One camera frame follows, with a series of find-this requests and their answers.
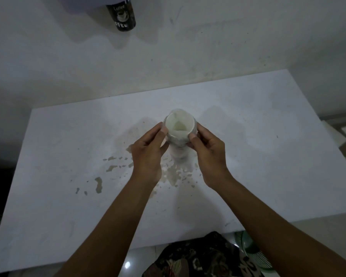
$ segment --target tiled floor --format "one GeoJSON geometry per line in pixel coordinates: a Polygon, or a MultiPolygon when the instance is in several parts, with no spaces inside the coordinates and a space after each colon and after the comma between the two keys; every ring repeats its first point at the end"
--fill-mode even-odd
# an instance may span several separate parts
{"type": "MultiPolygon", "coordinates": [[[[296,222],[294,225],[323,243],[346,259],[346,214],[330,216],[296,222]]],[[[223,235],[228,241],[234,243],[234,235],[223,235]]],[[[144,247],[130,250],[127,254],[123,268],[119,274],[125,276],[141,276],[142,273],[157,259],[166,245],[144,247]]],[[[10,277],[40,277],[53,276],[61,264],[41,266],[31,269],[11,272],[10,277]]],[[[264,274],[266,277],[277,277],[276,273],[264,274]]]]}

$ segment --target right hand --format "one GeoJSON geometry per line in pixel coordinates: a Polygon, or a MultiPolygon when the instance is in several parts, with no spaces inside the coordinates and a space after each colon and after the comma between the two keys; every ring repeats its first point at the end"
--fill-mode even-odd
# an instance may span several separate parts
{"type": "Polygon", "coordinates": [[[205,183],[215,189],[218,184],[233,179],[225,162],[225,145],[199,123],[197,130],[197,136],[193,133],[189,135],[191,142],[188,146],[197,152],[198,165],[205,183]]]}

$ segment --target patterned fabric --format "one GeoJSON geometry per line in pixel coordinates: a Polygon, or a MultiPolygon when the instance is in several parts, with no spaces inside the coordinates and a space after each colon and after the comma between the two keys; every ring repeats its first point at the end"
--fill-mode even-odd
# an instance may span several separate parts
{"type": "Polygon", "coordinates": [[[217,232],[175,242],[164,249],[143,277],[263,277],[238,247],[217,232]]]}

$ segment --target coffee cup graphic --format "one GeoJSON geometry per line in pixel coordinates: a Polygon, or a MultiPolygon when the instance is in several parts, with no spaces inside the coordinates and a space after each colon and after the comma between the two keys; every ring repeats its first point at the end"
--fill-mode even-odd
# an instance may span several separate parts
{"type": "Polygon", "coordinates": [[[129,18],[128,13],[126,11],[119,11],[116,17],[120,22],[126,22],[129,18]]]}

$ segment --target white table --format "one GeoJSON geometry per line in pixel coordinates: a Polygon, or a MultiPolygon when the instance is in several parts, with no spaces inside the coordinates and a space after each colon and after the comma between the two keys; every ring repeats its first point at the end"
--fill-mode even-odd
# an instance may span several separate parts
{"type": "MultiPolygon", "coordinates": [[[[38,108],[0,226],[0,272],[67,260],[129,179],[129,144],[173,108],[224,140],[233,175],[288,221],[346,212],[346,161],[287,70],[38,108]]],[[[243,229],[195,163],[177,170],[163,156],[167,177],[184,180],[159,182],[131,248],[243,229]]]]}

